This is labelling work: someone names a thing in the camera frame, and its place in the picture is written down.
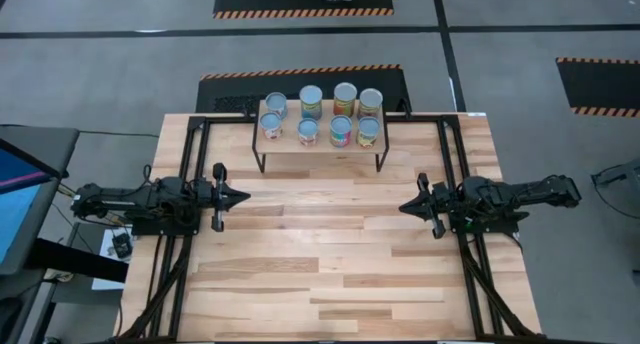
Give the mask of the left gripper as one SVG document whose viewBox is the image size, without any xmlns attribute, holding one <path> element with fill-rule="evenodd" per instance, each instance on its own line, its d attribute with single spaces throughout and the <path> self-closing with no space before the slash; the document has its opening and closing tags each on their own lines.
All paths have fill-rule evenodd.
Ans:
<svg viewBox="0 0 640 344">
<path fill-rule="evenodd" d="M 226 177 L 226 167 L 222 163 L 215 163 L 213 165 L 213 182 L 205 178 L 199 178 L 195 179 L 192 185 L 195 192 L 196 207 L 198 209 L 214 209 L 211 227 L 215 232 L 224 231 L 222 186 Z M 251 197 L 249 193 L 233 189 L 227 184 L 224 185 L 224 194 L 226 195 L 224 198 L 225 210 L 230 210 Z"/>
</svg>

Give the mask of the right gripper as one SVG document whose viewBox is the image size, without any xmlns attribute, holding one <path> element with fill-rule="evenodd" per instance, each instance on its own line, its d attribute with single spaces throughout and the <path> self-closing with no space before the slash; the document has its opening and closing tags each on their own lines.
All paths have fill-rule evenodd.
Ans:
<svg viewBox="0 0 640 344">
<path fill-rule="evenodd" d="M 414 199 L 402 204 L 399 211 L 424 221 L 431 220 L 434 238 L 441 239 L 446 228 L 439 215 L 450 212 L 453 203 L 452 192 L 444 183 L 437 183 L 432 189 L 429 188 L 429 184 L 427 175 L 420 173 L 417 179 L 419 194 Z"/>
</svg>

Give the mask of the Saucy O's can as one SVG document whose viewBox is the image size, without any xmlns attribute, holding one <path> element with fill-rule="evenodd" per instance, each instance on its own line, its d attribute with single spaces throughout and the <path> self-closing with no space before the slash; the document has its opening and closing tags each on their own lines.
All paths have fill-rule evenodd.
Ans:
<svg viewBox="0 0 640 344">
<path fill-rule="evenodd" d="M 275 112 L 267 112 L 259 119 L 259 126 L 266 139 L 275 140 L 282 135 L 282 119 Z"/>
</svg>

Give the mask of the yellow green labelled can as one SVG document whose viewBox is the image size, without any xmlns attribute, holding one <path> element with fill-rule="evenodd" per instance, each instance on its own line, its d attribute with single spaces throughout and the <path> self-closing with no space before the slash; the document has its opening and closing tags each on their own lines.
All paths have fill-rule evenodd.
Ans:
<svg viewBox="0 0 640 344">
<path fill-rule="evenodd" d="M 380 123 L 374 117 L 363 117 L 358 123 L 356 141 L 362 148 L 369 149 L 375 145 L 380 131 Z"/>
</svg>

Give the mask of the small white carrot can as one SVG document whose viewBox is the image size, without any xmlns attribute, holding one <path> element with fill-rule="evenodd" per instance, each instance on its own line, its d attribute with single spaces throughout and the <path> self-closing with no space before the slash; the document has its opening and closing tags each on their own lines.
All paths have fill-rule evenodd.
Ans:
<svg viewBox="0 0 640 344">
<path fill-rule="evenodd" d="M 304 118 L 297 126 L 299 142 L 304 146 L 313 146 L 318 140 L 318 123 L 315 119 Z"/>
</svg>

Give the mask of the small grey-blue can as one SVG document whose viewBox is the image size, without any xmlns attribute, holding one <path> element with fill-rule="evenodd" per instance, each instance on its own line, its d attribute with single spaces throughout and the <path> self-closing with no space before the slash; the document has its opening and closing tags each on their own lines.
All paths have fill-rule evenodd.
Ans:
<svg viewBox="0 0 640 344">
<path fill-rule="evenodd" d="M 265 105 L 269 112 L 276 113 L 281 119 L 288 114 L 287 97 L 281 92 L 272 92 L 265 98 Z"/>
</svg>

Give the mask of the blue Tomatoes can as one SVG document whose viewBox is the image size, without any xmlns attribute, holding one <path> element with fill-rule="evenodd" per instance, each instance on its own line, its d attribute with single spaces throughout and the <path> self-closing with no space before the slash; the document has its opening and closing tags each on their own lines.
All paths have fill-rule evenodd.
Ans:
<svg viewBox="0 0 640 344">
<path fill-rule="evenodd" d="M 330 142 L 334 147 L 346 147 L 351 141 L 352 120 L 345 115 L 336 115 L 329 124 Z"/>
</svg>

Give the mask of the teal Cherries can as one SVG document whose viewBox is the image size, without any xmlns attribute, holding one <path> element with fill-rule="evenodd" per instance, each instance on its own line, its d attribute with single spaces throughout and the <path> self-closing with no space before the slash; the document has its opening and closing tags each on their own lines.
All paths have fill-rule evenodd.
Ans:
<svg viewBox="0 0 640 344">
<path fill-rule="evenodd" d="M 323 92 L 315 85 L 306 85 L 299 92 L 303 118 L 320 120 L 322 117 Z"/>
</svg>

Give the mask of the orange apple can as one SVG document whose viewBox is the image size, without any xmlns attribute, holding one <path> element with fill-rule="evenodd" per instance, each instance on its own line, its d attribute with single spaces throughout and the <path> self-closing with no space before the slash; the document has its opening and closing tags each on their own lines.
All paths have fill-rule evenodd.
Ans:
<svg viewBox="0 0 640 344">
<path fill-rule="evenodd" d="M 348 82 L 342 82 L 334 88 L 333 113 L 351 117 L 354 113 L 357 88 Z"/>
</svg>

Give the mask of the wooden shelf with black legs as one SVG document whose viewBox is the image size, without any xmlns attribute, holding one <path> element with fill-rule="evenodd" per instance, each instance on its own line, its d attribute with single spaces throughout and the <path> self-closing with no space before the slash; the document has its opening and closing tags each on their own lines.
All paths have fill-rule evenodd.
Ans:
<svg viewBox="0 0 640 344">
<path fill-rule="evenodd" d="M 365 149 L 358 145 L 356 138 L 360 119 L 355 116 L 351 117 L 353 127 L 350 143 L 346 147 L 337 148 L 330 142 L 329 124 L 335 116 L 333 114 L 334 103 L 331 100 L 322 102 L 322 117 L 320 120 L 316 120 L 318 123 L 318 140 L 313 146 L 304 146 L 298 139 L 297 126 L 304 119 L 301 115 L 301 102 L 299 100 L 289 100 L 287 105 L 288 115 L 285 119 L 282 119 L 282 135 L 278 139 L 269 140 L 264 137 L 259 126 L 260 117 L 269 111 L 266 108 L 265 101 L 261 101 L 259 104 L 257 123 L 254 126 L 252 150 L 261 170 L 265 169 L 266 157 L 271 154 L 373 155 L 375 157 L 376 170 L 382 170 L 389 152 L 387 122 L 383 109 L 375 117 L 380 123 L 380 131 L 372 148 Z"/>
</svg>

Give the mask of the black hazard-striped floor mat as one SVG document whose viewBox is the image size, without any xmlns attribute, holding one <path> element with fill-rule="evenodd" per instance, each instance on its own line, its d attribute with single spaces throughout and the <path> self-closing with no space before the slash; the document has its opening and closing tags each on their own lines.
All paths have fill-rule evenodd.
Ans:
<svg viewBox="0 0 640 344">
<path fill-rule="evenodd" d="M 556 67 L 574 114 L 640 118 L 640 60 L 558 57 Z"/>
<path fill-rule="evenodd" d="M 272 92 L 288 99 L 299 97 L 306 85 L 315 85 L 331 99 L 337 84 L 348 82 L 357 89 L 374 88 L 384 97 L 388 112 L 411 109 L 404 72 L 398 64 L 373 64 L 257 72 L 205 74 L 198 85 L 198 113 L 253 113 L 260 100 Z"/>
<path fill-rule="evenodd" d="M 392 16 L 393 0 L 215 0 L 217 20 Z"/>
</svg>

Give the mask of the small black device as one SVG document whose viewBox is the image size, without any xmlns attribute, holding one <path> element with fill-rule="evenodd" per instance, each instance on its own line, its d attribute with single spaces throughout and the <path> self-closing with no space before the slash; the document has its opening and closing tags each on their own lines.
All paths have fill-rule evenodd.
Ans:
<svg viewBox="0 0 640 344">
<path fill-rule="evenodd" d="M 112 246 L 119 259 L 128 258 L 133 251 L 131 236 L 127 233 L 114 235 L 112 238 Z"/>
</svg>

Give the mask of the white paper sheet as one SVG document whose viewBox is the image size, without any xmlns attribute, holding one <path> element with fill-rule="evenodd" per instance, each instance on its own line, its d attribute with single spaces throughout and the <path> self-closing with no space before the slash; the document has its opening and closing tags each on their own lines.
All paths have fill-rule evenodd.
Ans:
<svg viewBox="0 0 640 344">
<path fill-rule="evenodd" d="M 113 237 L 120 234 L 127 234 L 129 236 L 129 242 L 131 245 L 134 243 L 134 239 L 131 236 L 131 230 L 127 227 L 120 229 L 106 229 L 103 234 L 103 239 L 100 247 L 99 255 L 108 259 L 129 263 L 131 255 L 120 259 L 113 246 Z M 99 278 L 94 278 L 91 289 L 93 291 L 111 291 L 111 290 L 123 290 L 124 284 L 116 281 L 109 281 Z"/>
</svg>

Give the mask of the black monitor stand beam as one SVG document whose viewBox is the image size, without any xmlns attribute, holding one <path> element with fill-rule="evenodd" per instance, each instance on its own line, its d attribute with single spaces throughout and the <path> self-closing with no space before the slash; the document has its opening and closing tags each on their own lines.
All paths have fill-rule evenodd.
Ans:
<svg viewBox="0 0 640 344">
<path fill-rule="evenodd" d="M 30 269 L 55 269 L 87 277 L 124 283 L 128 264 L 98 254 L 36 239 L 24 266 Z"/>
</svg>

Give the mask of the monitor with blue screen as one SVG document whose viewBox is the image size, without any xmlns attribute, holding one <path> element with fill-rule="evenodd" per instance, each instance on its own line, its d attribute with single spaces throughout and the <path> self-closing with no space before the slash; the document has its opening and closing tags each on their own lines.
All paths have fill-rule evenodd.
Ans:
<svg viewBox="0 0 640 344">
<path fill-rule="evenodd" d="M 43 172 L 46 181 L 12 192 L 0 191 L 0 276 L 21 270 L 79 138 L 71 128 L 0 126 L 3 151 Z"/>
</svg>

